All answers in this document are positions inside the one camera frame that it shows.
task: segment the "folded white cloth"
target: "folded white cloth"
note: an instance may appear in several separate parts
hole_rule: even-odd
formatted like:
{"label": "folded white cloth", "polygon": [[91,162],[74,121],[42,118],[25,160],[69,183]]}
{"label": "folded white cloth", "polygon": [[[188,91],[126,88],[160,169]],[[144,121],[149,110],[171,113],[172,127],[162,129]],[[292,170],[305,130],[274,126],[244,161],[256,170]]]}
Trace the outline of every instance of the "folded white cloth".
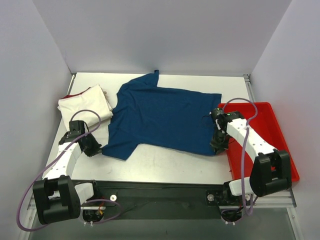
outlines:
{"label": "folded white cloth", "polygon": [[[65,128],[69,130],[69,121],[71,117],[79,110],[89,109],[95,111],[102,121],[110,119],[113,116],[112,108],[107,101],[107,96],[99,84],[90,87],[79,95],[63,98],[58,101],[58,109],[61,111]],[[80,112],[73,120],[83,120],[88,127],[99,122],[97,116],[92,112]]]}

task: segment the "white table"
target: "white table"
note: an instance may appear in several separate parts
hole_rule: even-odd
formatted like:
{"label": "white table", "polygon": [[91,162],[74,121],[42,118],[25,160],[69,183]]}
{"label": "white table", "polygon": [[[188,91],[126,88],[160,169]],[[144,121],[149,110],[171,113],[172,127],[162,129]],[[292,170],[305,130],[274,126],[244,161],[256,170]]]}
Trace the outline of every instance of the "white table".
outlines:
{"label": "white table", "polygon": [[[117,92],[122,84],[142,74],[77,73],[70,94],[100,84],[107,91],[110,105],[117,105]],[[186,89],[202,93],[221,93],[222,103],[232,98],[249,99],[243,77],[186,76],[160,74],[159,87]],[[108,141],[108,124],[103,122],[94,136],[103,146]],[[60,122],[47,164],[58,151],[58,141],[66,132]],[[223,184],[232,180],[226,154],[202,156],[163,147],[140,144],[127,159],[96,155],[79,157],[71,176],[74,180],[129,181],[157,183]]]}

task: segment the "blue fabric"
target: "blue fabric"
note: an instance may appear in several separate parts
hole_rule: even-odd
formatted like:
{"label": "blue fabric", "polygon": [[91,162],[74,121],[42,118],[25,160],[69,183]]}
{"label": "blue fabric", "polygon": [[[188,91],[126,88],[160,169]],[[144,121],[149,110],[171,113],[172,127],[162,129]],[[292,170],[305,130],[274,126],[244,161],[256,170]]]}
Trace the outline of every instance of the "blue fabric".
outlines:
{"label": "blue fabric", "polygon": [[150,144],[213,156],[213,122],[203,116],[218,106],[221,94],[157,87],[158,79],[155,71],[122,85],[102,154],[126,160],[138,144]]}

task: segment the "red tray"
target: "red tray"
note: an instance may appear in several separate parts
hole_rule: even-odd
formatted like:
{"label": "red tray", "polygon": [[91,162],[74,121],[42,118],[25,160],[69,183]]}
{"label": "red tray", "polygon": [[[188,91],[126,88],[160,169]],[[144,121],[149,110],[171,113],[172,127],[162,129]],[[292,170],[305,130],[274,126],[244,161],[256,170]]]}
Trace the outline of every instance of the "red tray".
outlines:
{"label": "red tray", "polygon": [[[289,155],[289,149],[286,144],[285,138],[279,127],[275,113],[268,102],[255,102],[258,109],[258,115],[250,121],[250,126],[269,144],[276,147],[278,150],[286,150]],[[239,111],[246,119],[252,117],[255,114],[255,109],[251,103],[229,103],[224,111],[233,112]],[[241,178],[241,151],[242,147],[236,141],[229,144],[229,149],[226,151],[228,156],[229,165],[231,169],[232,179]],[[299,181],[300,177],[297,172],[295,163],[290,155],[291,160],[291,178],[293,182]],[[249,155],[245,154],[244,160],[244,175],[249,177],[253,167],[253,162]]]}

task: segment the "gray wall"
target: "gray wall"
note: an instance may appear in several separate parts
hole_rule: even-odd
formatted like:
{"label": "gray wall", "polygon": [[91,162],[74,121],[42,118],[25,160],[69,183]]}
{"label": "gray wall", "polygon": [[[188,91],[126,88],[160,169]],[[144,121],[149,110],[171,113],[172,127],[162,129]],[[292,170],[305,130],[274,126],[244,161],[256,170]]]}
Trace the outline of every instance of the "gray wall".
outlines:
{"label": "gray wall", "polygon": [[72,72],[242,76],[291,0],[33,2]]}
{"label": "gray wall", "polygon": [[0,2],[0,36],[0,232],[14,240],[18,202],[48,159],[71,75],[31,0]]}
{"label": "gray wall", "polygon": [[293,0],[252,73],[272,104],[300,174],[293,188],[306,240],[318,240],[320,198],[320,1]]}

